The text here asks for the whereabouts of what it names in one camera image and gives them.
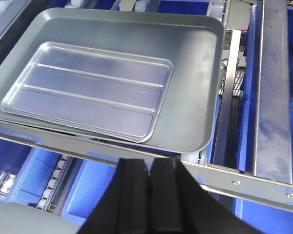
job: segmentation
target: metal frame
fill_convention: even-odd
[[[234,83],[232,81],[234,81],[235,76],[235,72],[233,71],[236,69],[237,51],[239,50],[240,41],[239,37],[239,32],[232,32],[230,44],[231,56],[228,61],[228,72],[226,76],[227,85],[224,87],[223,100],[225,101],[221,103],[222,110],[230,108],[231,106],[230,100],[232,98]],[[227,119],[228,115],[222,114],[220,116],[220,123],[227,121],[223,120],[223,118]],[[29,140],[32,136],[35,136],[38,140],[36,142]],[[166,157],[156,151],[147,152],[130,148],[124,144],[112,144],[111,142],[76,138],[72,135],[64,135],[4,121],[0,121],[0,139],[112,166],[116,166],[118,158],[120,157],[142,158],[146,163],[151,163],[154,158],[157,157]],[[214,156],[218,157],[218,154],[219,151],[216,151]],[[251,173],[240,172],[235,169],[214,164],[206,164],[205,162],[203,162],[202,165],[185,161],[183,161],[183,163],[201,186],[208,191],[231,197],[238,197],[293,212],[293,183],[287,183],[289,182],[288,180],[286,180],[286,183],[276,182],[255,177]]]

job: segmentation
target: white roller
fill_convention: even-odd
[[[139,1],[145,1],[145,2],[148,2],[149,4],[151,3],[151,0],[139,0]]]
[[[0,12],[5,11],[9,6],[9,3],[4,0],[0,0]]]
[[[209,16],[214,17],[214,18],[222,19],[223,12],[224,12],[224,6],[213,5],[213,6],[211,6],[211,10],[210,10],[210,15]]]
[[[137,12],[145,12],[148,10],[149,2],[147,1],[136,1],[135,3],[135,11]]]
[[[42,200],[39,201],[37,207],[38,207],[39,209],[43,209],[43,208],[45,207],[46,203],[47,203],[47,200],[42,199]]]
[[[77,7],[73,5],[66,5],[64,8],[77,8]]]
[[[65,164],[66,164],[66,161],[65,160],[60,160],[58,162],[57,167],[60,168],[60,169],[63,169],[63,167],[65,166]]]
[[[56,182],[57,182],[56,179],[51,179],[51,180],[49,180],[49,182],[48,182],[48,187],[49,187],[49,188],[54,188]]]
[[[60,174],[61,174],[61,170],[56,169],[54,170],[52,176],[57,179],[60,177]]]
[[[46,190],[44,190],[42,196],[48,199],[48,198],[50,198],[51,192],[52,192],[51,189],[46,189]]]
[[[221,6],[224,6],[225,5],[225,0],[213,0],[213,2],[211,4],[212,5],[221,5]]]
[[[61,159],[63,159],[63,160],[68,160],[68,158],[69,158],[69,156],[67,156],[67,155],[62,155],[62,157],[61,157]]]
[[[197,164],[197,162],[199,160],[199,155],[200,155],[200,152],[196,152],[193,154],[181,154],[180,160]]]
[[[72,6],[80,8],[82,6],[83,0],[71,0],[70,3]]]
[[[80,139],[86,139],[86,140],[91,140],[92,138],[89,136],[83,136],[83,135],[77,135],[76,137],[80,138]]]

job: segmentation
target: black cable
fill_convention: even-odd
[[[239,1],[241,1],[241,2],[244,2],[244,3],[247,3],[247,4],[251,5],[251,6],[253,6],[253,5],[254,5],[253,3],[251,3],[251,2],[248,2],[248,1],[243,1],[243,0],[239,0]]]

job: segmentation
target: baking tray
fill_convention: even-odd
[[[1,109],[143,142],[152,135],[172,71],[167,59],[46,42]]]
[[[204,16],[48,9],[33,20],[1,64],[0,102],[38,47],[48,41],[169,59],[174,70],[154,132],[137,145],[196,152],[207,146],[212,135],[223,33],[218,20]],[[134,145],[1,109],[0,120]]]

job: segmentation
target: gray metal tray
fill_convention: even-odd
[[[174,64],[166,97],[152,136],[138,145],[178,153],[196,152],[206,147],[212,135],[223,33],[222,24],[209,17],[48,9],[34,19],[0,66],[0,102],[38,47],[48,41],[166,58]],[[134,144],[1,109],[0,119]]]
[[[152,135],[172,71],[167,59],[46,42],[1,109],[143,142]]]

